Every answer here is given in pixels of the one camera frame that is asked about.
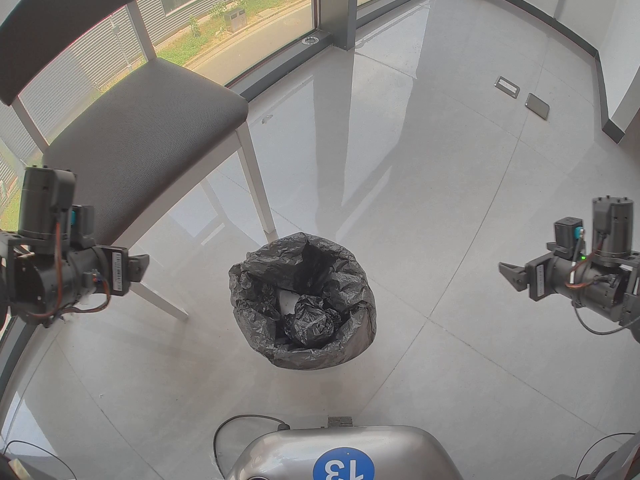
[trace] chair seat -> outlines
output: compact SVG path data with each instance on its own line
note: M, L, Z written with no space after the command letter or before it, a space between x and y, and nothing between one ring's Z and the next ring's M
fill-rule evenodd
M95 238L112 244L247 114L242 96L153 59L60 133L43 164L77 174L74 203L95 207Z

